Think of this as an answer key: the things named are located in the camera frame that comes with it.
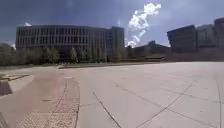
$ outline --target office building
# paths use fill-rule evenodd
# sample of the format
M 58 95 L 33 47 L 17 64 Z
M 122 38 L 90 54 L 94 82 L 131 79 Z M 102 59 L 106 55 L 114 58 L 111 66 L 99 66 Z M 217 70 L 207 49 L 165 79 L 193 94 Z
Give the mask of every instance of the office building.
M 108 61 L 123 58 L 124 29 L 119 27 L 96 28 L 71 25 L 39 25 L 17 28 L 16 49 L 54 47 L 61 59 L 70 58 L 71 48 L 78 56 L 96 55 Z
M 198 48 L 218 47 L 215 28 L 212 24 L 197 27 Z
M 194 25 L 167 32 L 171 50 L 175 52 L 192 52 L 197 49 L 196 28 Z
M 220 48 L 224 48 L 224 18 L 215 20 L 215 30 Z

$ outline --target blue sky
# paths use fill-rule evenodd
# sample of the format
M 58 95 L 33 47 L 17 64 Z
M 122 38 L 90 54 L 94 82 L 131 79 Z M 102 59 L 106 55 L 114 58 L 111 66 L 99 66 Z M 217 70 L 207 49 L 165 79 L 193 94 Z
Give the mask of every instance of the blue sky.
M 16 27 L 27 22 L 121 26 L 126 45 L 144 45 L 150 40 L 168 45 L 167 31 L 211 24 L 224 17 L 223 5 L 223 0 L 1 0 L 0 41 L 13 43 Z

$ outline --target concrete ground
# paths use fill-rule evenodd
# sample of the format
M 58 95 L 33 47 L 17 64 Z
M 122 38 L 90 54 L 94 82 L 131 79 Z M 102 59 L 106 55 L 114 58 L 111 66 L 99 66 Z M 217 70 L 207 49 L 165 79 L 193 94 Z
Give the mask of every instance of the concrete ground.
M 80 85 L 80 128 L 224 127 L 224 63 L 62 71 Z
M 16 124 L 22 127 L 27 120 L 34 124 L 42 124 L 46 118 L 73 120 L 64 111 L 50 109 L 58 97 L 64 96 L 65 81 L 73 77 L 80 87 L 78 128 L 224 128 L 222 62 L 60 70 L 37 67 L 4 72 L 34 75 L 31 84 L 0 99 L 0 112 L 12 127 Z M 67 91 L 76 97 L 73 82 L 69 82 Z M 70 109 L 54 107 L 54 110 L 77 109 L 77 102 L 66 102 L 69 99 L 60 103 Z M 44 124 L 44 127 L 63 126 L 61 122 L 49 120 Z
M 73 128 L 79 110 L 79 86 L 54 67 L 7 71 L 32 74 L 33 80 L 17 79 L 16 92 L 0 99 L 0 115 L 10 128 Z

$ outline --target paving tile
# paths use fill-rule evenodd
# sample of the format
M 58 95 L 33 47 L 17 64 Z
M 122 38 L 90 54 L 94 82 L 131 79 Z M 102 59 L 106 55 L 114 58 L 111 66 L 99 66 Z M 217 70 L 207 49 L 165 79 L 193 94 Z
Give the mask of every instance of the paving tile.
M 167 107 L 169 104 L 171 104 L 180 94 L 173 93 L 169 91 L 165 91 L 162 89 L 156 89 L 156 90 L 148 90 L 145 92 L 142 92 L 138 94 L 150 101 L 153 101 L 163 107 Z
M 218 89 L 213 77 L 199 79 L 184 94 L 210 101 L 219 101 Z
M 214 127 L 218 127 L 220 124 L 219 106 L 219 103 L 183 95 L 168 109 L 195 120 L 210 124 Z
M 165 110 L 139 128 L 212 128 L 179 114 Z
M 104 91 L 96 91 L 96 95 L 103 101 L 104 106 L 122 127 L 135 128 L 163 109 L 153 102 L 145 101 L 118 87 L 106 86 L 100 88 Z
M 78 128 L 118 128 L 110 116 L 97 104 L 80 107 Z

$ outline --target distant building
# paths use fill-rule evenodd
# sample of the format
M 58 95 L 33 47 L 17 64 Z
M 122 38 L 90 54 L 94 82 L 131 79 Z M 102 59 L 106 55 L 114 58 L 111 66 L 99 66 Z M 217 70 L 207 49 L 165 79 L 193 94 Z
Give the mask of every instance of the distant building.
M 167 32 L 172 51 L 192 52 L 197 49 L 196 28 L 194 25 Z
M 218 47 L 215 28 L 212 24 L 197 27 L 198 48 Z
M 224 48 L 224 18 L 215 20 L 215 30 L 217 33 L 219 47 Z
M 148 44 L 133 48 L 136 58 L 145 58 L 151 54 L 165 54 L 169 51 L 169 47 L 150 41 Z
M 96 28 L 71 25 L 40 25 L 17 28 L 16 49 L 55 47 L 64 60 L 69 59 L 71 48 L 78 56 L 94 56 L 94 52 L 109 61 L 123 58 L 124 29 Z

